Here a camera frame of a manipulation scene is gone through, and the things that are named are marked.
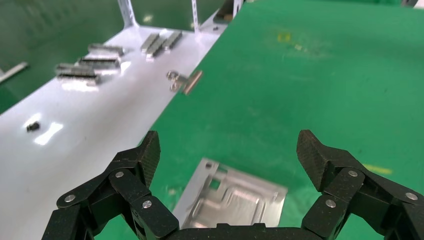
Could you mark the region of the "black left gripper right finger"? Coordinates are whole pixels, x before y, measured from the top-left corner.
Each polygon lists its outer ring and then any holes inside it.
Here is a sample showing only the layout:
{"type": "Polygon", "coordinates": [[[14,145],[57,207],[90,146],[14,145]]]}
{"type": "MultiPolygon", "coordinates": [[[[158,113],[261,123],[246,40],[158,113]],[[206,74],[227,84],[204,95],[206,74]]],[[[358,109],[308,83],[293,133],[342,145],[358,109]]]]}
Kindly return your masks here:
{"type": "Polygon", "coordinates": [[[296,153],[320,193],[301,222],[303,229],[334,240],[355,215],[386,240],[423,239],[422,194],[369,171],[348,151],[322,144],[308,129],[299,132],[296,153]]]}

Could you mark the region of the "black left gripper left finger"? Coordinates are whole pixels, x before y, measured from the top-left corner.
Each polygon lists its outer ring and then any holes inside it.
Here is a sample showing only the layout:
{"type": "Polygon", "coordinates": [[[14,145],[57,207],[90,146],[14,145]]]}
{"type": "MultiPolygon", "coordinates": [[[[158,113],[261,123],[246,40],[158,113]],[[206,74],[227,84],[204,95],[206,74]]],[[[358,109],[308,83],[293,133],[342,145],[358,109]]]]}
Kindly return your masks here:
{"type": "Polygon", "coordinates": [[[44,240],[92,240],[121,216],[140,240],[165,240],[179,221],[150,191],[161,154],[159,134],[118,152],[98,176],[64,193],[42,235],[44,240]]]}

